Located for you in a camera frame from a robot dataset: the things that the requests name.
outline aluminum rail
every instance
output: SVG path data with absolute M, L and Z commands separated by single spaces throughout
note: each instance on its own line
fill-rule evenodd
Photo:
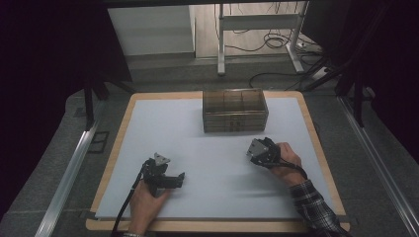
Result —
M 67 201 L 68 195 L 73 187 L 74 181 L 80 170 L 80 166 L 83 163 L 86 152 L 89 148 L 90 142 L 92 141 L 93 135 L 95 134 L 96 128 L 102 118 L 102 112 L 105 108 L 106 102 L 100 101 L 95 109 L 95 117 L 92 128 L 89 131 L 84 131 L 77 147 L 73 153 L 73 156 L 68 163 L 67 169 L 56 189 L 55 195 L 53 196 L 48 209 L 46 210 L 45 216 L 40 224 L 37 231 L 36 237 L 46 237 L 52 234 L 58 217 L 62 211 L 62 208 Z
M 379 179 L 382 182 L 385 190 L 387 191 L 388 196 L 393 202 L 395 208 L 397 209 L 402 221 L 406 225 L 407 230 L 410 233 L 410 236 L 419 236 L 419 222 L 416 213 L 414 212 L 409 201 L 406 199 L 403 192 L 398 187 L 397 183 L 392 178 L 390 172 L 386 168 L 384 162 L 381 159 L 380 154 L 377 149 L 374 147 L 374 144 L 370 140 L 367 132 L 358 125 L 355 118 L 352 116 L 352 107 L 348 102 L 347 98 L 338 97 L 338 101 L 343 107 L 345 114 L 348 118 L 349 123 L 357 134 L 358 138 L 361 141 Z

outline metal stand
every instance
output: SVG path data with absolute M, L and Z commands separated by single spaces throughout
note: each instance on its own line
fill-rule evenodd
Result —
M 296 56 L 295 46 L 302 27 L 307 6 L 308 2 L 304 2 L 298 14 L 224 16 L 223 4 L 219 4 L 218 75 L 225 75 L 224 31 L 270 29 L 293 29 L 291 42 L 287 44 L 287 51 L 293 61 L 296 73 L 303 73 L 304 69 Z
M 100 101 L 106 101 L 109 98 L 109 91 L 105 85 L 105 81 L 94 77 L 91 73 L 85 73 L 84 78 L 84 102 L 86 106 L 86 128 L 85 131 L 89 131 L 92 128 L 92 125 L 95 122 L 93 115 L 93 99 L 92 99 L 92 90 L 95 92 L 95 95 Z M 135 94 L 136 91 L 130 86 L 124 84 L 121 81 L 114 80 L 103 73 L 99 73 L 99 76 L 105 78 L 106 81 L 120 87 L 131 95 Z

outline shirt cuff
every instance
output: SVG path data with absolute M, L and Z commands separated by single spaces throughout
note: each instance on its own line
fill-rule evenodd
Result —
M 291 197 L 293 198 L 294 205 L 301 206 L 310 204 L 315 201 L 323 199 L 323 196 L 317 191 L 310 180 L 290 187 Z

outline human hand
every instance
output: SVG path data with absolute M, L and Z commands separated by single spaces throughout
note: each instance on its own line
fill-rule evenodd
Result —
M 277 144 L 281 149 L 281 157 L 293 164 L 301 166 L 301 159 L 296 155 L 291 149 L 290 145 L 287 142 L 281 142 Z M 288 187 L 299 185 L 305 181 L 305 178 L 302 174 L 296 170 L 289 167 L 275 166 L 270 169 L 270 171 L 277 176 L 280 180 L 283 180 Z
M 148 185 L 141 180 L 129 202 L 131 223 L 128 232 L 144 235 L 148 225 L 157 216 L 169 195 L 170 190 L 165 190 L 160 197 L 153 197 Z

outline clear container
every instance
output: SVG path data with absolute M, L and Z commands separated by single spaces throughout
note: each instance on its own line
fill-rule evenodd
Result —
M 265 130 L 268 114 L 261 89 L 203 91 L 204 132 Z

